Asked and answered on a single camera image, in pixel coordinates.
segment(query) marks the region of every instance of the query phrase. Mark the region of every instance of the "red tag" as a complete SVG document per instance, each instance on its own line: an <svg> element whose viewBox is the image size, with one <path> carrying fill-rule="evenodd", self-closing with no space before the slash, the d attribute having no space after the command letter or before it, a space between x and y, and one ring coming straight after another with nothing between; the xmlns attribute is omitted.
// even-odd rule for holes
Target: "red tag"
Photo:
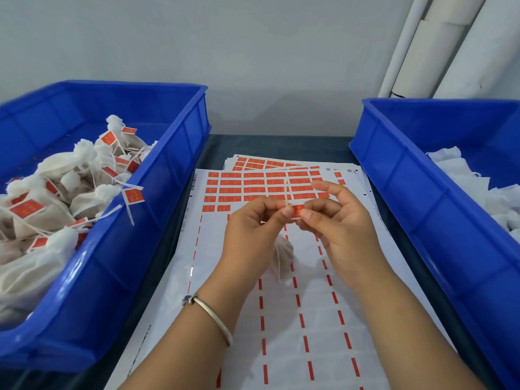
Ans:
<svg viewBox="0 0 520 390"><path fill-rule="evenodd" d="M103 135L100 136L101 141L106 143L108 146L114 145L114 143L117 141L114 133L112 131L107 131Z"/></svg>
<svg viewBox="0 0 520 390"><path fill-rule="evenodd" d="M116 157L115 162L118 164L124 164L124 165L130 164L130 160L126 160L126 159L120 158L120 157Z"/></svg>
<svg viewBox="0 0 520 390"><path fill-rule="evenodd" d="M137 128L123 127L123 132L125 134L135 135L135 133L137 132Z"/></svg>
<svg viewBox="0 0 520 390"><path fill-rule="evenodd" d="M87 238L87 235L88 235L87 232L81 232L77 235L77 243L76 243L75 250L78 250L80 248L83 241L85 241L85 238Z"/></svg>
<svg viewBox="0 0 520 390"><path fill-rule="evenodd" d="M14 180L20 180L20 179L23 179L23 177L22 177L22 176L15 176L14 178L11 178L11 179L9 180L9 182L7 182L7 184L10 184L10 183L11 183L12 181L14 181Z"/></svg>
<svg viewBox="0 0 520 390"><path fill-rule="evenodd" d="M52 194L59 194L60 191L58 190L58 188L54 185L54 183L52 183L50 180L48 180L46 183L45 183L45 188L47 190L49 190Z"/></svg>
<svg viewBox="0 0 520 390"><path fill-rule="evenodd" d="M86 222L88 220L88 217L84 217L80 220L76 220L74 222L70 222L69 224L67 224L67 227L73 227L73 226L77 226L77 225L80 225L84 222Z"/></svg>
<svg viewBox="0 0 520 390"><path fill-rule="evenodd" d="M144 202L145 200L142 196L142 191L139 189L125 189L123 190L123 197L128 205Z"/></svg>
<svg viewBox="0 0 520 390"><path fill-rule="evenodd" d="M302 210L303 208L305 208L305 205L302 204L302 205L293 205L293 208L294 208L294 213L292 215L292 219L296 218L296 217L301 217L300 216L300 210Z"/></svg>
<svg viewBox="0 0 520 390"><path fill-rule="evenodd" d="M9 208L11 212L13 212L18 217L25 219L26 217L29 217L31 215L34 215L35 213L41 211L43 208L45 208L42 204L35 200L27 200L20 204L16 204L15 206L12 206Z"/></svg>
<svg viewBox="0 0 520 390"><path fill-rule="evenodd" d="M110 175L111 177L115 178L116 176L118 176L119 174L117 172L115 172L113 169L111 169L110 167L103 167L102 168L103 171L105 171L108 175Z"/></svg>
<svg viewBox="0 0 520 390"><path fill-rule="evenodd" d="M130 164L128 165L128 167L126 168L126 170L133 174L135 171L137 171L137 169L139 168L139 163L137 163L136 161L132 160L130 162Z"/></svg>
<svg viewBox="0 0 520 390"><path fill-rule="evenodd" d="M49 238L46 236L40 236L33 241L28 250L31 251L32 249L41 248L47 244L48 240Z"/></svg>
<svg viewBox="0 0 520 390"><path fill-rule="evenodd" d="M23 193L21 196L16 197L15 199L12 199L11 200L11 204L15 205L15 204L17 204L19 202L22 202L23 200L25 200L25 197L27 197L28 194L29 194L29 192Z"/></svg>

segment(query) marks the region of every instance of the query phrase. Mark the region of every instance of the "hand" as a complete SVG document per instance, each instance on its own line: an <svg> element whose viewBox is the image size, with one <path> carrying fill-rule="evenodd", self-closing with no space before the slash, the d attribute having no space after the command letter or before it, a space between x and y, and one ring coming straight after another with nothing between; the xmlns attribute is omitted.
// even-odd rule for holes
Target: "hand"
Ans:
<svg viewBox="0 0 520 390"><path fill-rule="evenodd" d="M232 213L215 271L226 282L239 282L238 288L249 294L271 263L276 237L284 225L294 222L293 212L282 200L259 197Z"/></svg>
<svg viewBox="0 0 520 390"><path fill-rule="evenodd" d="M302 220L296 224L321 239L338 276L358 290L382 270L390 269L370 214L356 196L336 183L314 181L312 186L336 196L338 202L322 198L307 201L300 211Z"/></svg>

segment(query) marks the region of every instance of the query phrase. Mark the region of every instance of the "fingernail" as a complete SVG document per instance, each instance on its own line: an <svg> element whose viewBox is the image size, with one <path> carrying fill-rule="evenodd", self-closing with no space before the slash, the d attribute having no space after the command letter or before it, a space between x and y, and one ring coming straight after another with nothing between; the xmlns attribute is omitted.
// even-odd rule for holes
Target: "fingernail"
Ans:
<svg viewBox="0 0 520 390"><path fill-rule="evenodd" d="M289 218L292 216L293 212L294 212L294 209L291 206L286 206L284 209L282 209L283 215L287 216Z"/></svg>
<svg viewBox="0 0 520 390"><path fill-rule="evenodd" d="M300 217L303 220L309 220L310 215L311 215L311 212L308 209L300 209Z"/></svg>

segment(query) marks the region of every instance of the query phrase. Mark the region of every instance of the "forearm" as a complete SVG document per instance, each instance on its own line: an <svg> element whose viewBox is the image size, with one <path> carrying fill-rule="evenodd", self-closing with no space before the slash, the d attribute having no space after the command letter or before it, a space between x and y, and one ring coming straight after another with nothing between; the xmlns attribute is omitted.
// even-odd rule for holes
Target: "forearm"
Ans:
<svg viewBox="0 0 520 390"><path fill-rule="evenodd" d="M393 390L484 389L391 269L358 295Z"/></svg>
<svg viewBox="0 0 520 390"><path fill-rule="evenodd" d="M248 291L217 268L196 295L234 332ZM211 316L197 303L186 305L121 390L214 388L227 348Z"/></svg>

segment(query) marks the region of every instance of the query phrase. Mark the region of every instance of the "right hand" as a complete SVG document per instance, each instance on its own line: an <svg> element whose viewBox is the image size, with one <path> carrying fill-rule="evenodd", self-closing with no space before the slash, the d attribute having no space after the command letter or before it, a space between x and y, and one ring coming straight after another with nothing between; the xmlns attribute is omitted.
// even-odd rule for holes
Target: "right hand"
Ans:
<svg viewBox="0 0 520 390"><path fill-rule="evenodd" d="M377 281L392 271L381 250L374 224L367 209L346 187L314 181L312 186L335 196L310 200L300 211L296 224L321 239L338 276L352 289Z"/></svg>

